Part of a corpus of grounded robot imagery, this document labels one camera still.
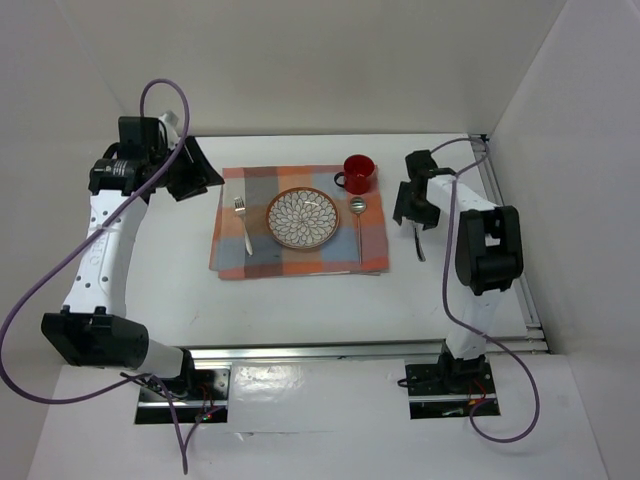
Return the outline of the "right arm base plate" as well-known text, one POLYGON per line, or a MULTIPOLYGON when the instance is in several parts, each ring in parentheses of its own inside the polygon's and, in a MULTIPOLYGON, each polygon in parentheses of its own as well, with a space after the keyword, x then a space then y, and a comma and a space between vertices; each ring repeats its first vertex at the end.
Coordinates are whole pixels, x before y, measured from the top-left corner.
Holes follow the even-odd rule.
POLYGON ((455 385, 446 384, 435 364, 407 364, 405 377, 396 381, 407 391, 410 418, 448 419, 476 416, 500 416, 492 370, 488 364, 473 379, 455 385))

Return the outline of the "orange blue checkered cloth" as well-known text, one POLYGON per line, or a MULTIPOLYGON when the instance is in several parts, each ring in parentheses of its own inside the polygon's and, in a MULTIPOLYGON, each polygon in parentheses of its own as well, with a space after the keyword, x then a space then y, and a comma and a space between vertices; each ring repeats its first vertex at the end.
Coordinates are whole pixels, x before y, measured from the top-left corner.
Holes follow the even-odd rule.
POLYGON ((356 216, 349 211, 351 195, 334 183, 339 165, 233 167, 223 170, 225 184, 214 224, 209 269, 221 280, 365 273, 389 269, 389 242, 383 200, 374 178, 364 194, 367 210, 361 216, 363 262, 359 264, 356 216), (329 195, 340 217, 334 236, 312 250, 293 250, 277 243, 266 226, 266 209, 279 193, 311 187, 329 195), (245 249, 242 223, 234 211, 234 198, 246 204, 246 224, 254 254, 245 249))

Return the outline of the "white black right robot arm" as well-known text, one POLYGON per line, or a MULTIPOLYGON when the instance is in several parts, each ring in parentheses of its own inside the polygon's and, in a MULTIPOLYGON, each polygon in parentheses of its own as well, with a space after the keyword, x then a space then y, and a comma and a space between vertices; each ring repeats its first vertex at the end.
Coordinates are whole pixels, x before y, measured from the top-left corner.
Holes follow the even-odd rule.
POLYGON ((405 157, 409 179, 400 183, 393 220, 413 227, 418 258, 424 253, 420 233, 438 226, 445 214, 447 230, 444 273, 456 273, 465 288, 462 318, 444 340, 436 367, 408 373, 398 382, 413 395, 461 393, 483 374, 486 335, 505 293, 524 269, 519 213, 478 195, 450 168, 440 168, 429 150, 405 157))

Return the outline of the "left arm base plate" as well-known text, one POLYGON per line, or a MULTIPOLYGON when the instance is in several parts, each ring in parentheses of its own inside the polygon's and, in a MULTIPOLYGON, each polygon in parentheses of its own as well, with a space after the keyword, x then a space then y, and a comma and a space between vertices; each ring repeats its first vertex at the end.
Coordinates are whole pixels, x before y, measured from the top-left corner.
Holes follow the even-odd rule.
MULTIPOLYGON (((229 366, 198 369, 193 372, 189 386, 177 381, 164 380, 181 424, 226 423, 231 380, 229 366)), ((134 423, 136 425, 163 425, 172 423, 169 401, 154 382, 139 383, 134 423)))

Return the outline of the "silver spoon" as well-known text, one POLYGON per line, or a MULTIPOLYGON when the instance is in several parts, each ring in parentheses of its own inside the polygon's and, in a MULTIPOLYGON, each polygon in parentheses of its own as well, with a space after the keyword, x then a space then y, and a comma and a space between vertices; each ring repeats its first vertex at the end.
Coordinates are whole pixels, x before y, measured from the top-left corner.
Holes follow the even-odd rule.
POLYGON ((357 239, 358 239, 358 256, 359 264, 363 262, 363 240, 362 240, 362 223, 361 216, 367 210, 367 203, 364 198, 354 196, 349 202, 349 208, 352 214, 356 216, 357 239))

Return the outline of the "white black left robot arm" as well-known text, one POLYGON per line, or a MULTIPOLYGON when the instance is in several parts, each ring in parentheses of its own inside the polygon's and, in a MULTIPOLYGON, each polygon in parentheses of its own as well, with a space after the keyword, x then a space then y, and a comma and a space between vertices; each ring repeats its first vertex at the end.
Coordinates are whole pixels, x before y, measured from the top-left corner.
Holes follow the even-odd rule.
POLYGON ((136 235, 150 197, 159 189, 183 201, 223 184, 194 137, 179 137, 177 116, 122 116, 119 140, 89 174, 90 220, 74 283, 41 331, 76 367, 151 373, 176 399, 196 390, 193 358, 183 348, 152 340, 147 328, 126 317, 126 285, 136 235))

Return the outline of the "floral patterned ceramic plate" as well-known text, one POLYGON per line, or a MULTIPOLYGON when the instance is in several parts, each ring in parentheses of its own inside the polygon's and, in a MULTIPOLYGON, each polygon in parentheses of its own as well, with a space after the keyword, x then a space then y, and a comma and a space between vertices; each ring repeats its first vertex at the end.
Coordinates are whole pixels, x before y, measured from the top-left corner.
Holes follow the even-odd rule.
POLYGON ((316 249, 336 233, 339 211, 326 193, 298 187, 276 195, 266 209, 266 226, 280 245, 293 250, 316 249))

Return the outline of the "red enamel mug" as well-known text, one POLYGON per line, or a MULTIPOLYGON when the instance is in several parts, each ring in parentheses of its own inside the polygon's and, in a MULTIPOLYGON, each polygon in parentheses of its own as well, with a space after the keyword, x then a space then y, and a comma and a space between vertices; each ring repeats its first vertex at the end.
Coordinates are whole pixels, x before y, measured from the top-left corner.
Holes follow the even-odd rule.
POLYGON ((348 157, 342 170, 334 176, 334 183, 352 195, 362 195, 369 191, 375 172, 373 160, 362 154, 348 157))

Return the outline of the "silver fork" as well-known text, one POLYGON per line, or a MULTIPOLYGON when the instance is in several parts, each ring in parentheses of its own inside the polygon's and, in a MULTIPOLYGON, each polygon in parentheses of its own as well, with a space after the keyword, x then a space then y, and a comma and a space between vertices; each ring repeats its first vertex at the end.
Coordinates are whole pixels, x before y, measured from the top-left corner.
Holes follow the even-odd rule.
POLYGON ((254 250, 246 224, 246 204, 244 199, 240 196, 234 198, 234 211, 242 223, 246 252, 249 256, 252 256, 254 254, 254 250))

